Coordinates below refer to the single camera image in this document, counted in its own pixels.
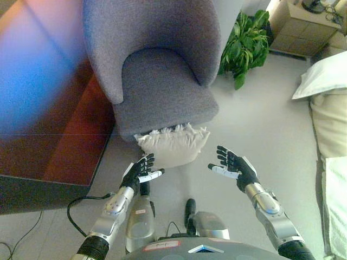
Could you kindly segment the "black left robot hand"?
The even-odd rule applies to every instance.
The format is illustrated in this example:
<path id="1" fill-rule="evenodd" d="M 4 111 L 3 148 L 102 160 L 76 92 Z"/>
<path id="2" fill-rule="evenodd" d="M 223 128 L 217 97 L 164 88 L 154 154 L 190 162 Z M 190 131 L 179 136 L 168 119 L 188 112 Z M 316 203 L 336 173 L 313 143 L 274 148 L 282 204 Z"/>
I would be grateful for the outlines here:
<path id="1" fill-rule="evenodd" d="M 123 174 L 119 188 L 129 187 L 137 193 L 139 184 L 158 178 L 165 173 L 165 169 L 152 171 L 155 155 L 153 153 L 141 157 L 136 163 L 130 163 Z"/>

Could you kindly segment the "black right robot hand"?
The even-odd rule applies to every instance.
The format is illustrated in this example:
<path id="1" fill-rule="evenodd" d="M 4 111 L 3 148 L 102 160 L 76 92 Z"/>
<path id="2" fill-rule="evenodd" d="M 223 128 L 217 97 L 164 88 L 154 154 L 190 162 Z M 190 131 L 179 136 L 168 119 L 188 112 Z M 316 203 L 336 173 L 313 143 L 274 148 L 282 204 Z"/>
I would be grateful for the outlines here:
<path id="1" fill-rule="evenodd" d="M 208 169 L 228 178 L 236 179 L 239 190 L 245 193 L 246 186 L 259 183 L 257 172 L 246 157 L 240 157 L 224 146 L 217 146 L 217 158 L 221 165 L 208 164 Z"/>

